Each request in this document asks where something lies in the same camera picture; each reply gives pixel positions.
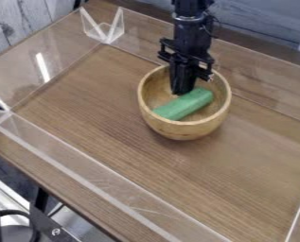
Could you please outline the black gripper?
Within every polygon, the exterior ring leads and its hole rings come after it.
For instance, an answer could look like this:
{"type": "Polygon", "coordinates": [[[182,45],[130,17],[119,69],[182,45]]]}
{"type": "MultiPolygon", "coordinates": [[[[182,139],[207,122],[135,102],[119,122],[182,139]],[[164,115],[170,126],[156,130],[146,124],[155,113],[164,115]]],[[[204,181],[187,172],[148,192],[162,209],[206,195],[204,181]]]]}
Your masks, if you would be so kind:
{"type": "Polygon", "coordinates": [[[214,58],[208,54],[214,17],[174,18],[172,38],[160,38],[158,58],[170,65],[171,92],[187,94],[195,79],[210,80],[214,58]]]}

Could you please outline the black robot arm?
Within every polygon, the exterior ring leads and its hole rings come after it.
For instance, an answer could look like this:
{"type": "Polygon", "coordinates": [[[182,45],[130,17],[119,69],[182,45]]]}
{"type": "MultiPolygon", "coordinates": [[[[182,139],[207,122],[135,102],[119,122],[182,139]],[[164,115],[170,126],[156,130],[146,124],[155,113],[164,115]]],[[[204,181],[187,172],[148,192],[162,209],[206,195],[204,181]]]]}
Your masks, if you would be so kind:
{"type": "Polygon", "coordinates": [[[187,94],[198,78],[210,80],[214,59],[208,54],[214,16],[207,8],[214,0],[172,0],[172,38],[159,40],[158,58],[170,67],[174,95],[187,94]]]}

